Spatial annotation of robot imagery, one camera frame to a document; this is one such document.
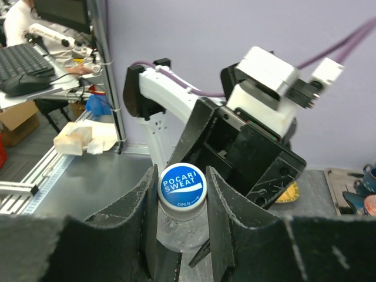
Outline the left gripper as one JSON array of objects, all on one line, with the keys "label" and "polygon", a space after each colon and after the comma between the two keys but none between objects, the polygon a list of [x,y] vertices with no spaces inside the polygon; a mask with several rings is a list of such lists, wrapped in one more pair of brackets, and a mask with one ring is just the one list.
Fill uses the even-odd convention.
[{"label": "left gripper", "polygon": [[181,162],[215,168],[233,189],[266,210],[307,164],[288,143],[209,98],[196,101],[168,165]]}]

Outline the clear Pocari Sweat bottle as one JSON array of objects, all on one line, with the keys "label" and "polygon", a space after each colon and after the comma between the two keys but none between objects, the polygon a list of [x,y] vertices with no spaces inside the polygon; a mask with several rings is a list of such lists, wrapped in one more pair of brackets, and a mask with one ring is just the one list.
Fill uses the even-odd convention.
[{"label": "clear Pocari Sweat bottle", "polygon": [[167,216],[159,204],[156,238],[167,249],[185,252],[201,247],[209,239],[207,206],[188,221],[177,221]]}]

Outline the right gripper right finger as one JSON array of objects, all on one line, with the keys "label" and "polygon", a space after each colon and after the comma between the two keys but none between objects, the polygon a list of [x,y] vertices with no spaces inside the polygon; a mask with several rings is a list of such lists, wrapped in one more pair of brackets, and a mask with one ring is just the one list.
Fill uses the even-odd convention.
[{"label": "right gripper right finger", "polygon": [[375,218],[278,217],[206,168],[215,281],[374,281]]}]

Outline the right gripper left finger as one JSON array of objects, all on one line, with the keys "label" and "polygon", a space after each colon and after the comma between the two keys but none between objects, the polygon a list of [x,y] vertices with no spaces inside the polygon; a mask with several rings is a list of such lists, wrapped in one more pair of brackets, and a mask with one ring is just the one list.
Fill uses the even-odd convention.
[{"label": "right gripper left finger", "polygon": [[89,221],[1,216],[1,280],[153,281],[157,177],[157,167],[150,167]]}]

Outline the Pocari Sweat bottle cap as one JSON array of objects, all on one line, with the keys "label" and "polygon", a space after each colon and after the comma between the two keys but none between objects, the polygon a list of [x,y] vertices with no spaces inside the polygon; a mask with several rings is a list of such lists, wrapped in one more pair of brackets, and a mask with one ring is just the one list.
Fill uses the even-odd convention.
[{"label": "Pocari Sweat bottle cap", "polygon": [[166,216],[177,221],[190,221],[198,217],[205,207],[206,177],[193,164],[176,163],[160,174],[157,193]]}]

